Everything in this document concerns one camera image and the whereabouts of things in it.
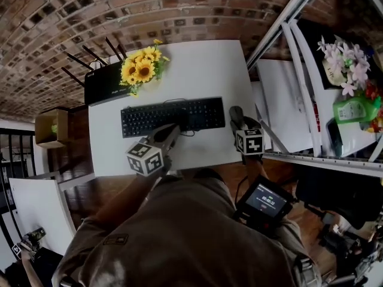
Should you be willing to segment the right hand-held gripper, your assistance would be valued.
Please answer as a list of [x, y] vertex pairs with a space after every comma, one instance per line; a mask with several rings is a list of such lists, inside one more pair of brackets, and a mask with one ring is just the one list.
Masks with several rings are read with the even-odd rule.
[[233, 132], [236, 132], [236, 148], [242, 155], [262, 155], [265, 150], [264, 132], [261, 124], [243, 116], [241, 128], [233, 120], [230, 121]]

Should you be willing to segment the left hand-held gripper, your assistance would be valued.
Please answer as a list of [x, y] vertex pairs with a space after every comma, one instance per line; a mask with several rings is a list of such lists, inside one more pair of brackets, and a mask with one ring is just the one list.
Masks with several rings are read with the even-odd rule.
[[135, 142], [125, 152], [130, 169], [137, 175], [145, 177], [159, 171], [167, 173], [172, 164], [169, 152], [179, 135], [179, 125], [167, 124]]

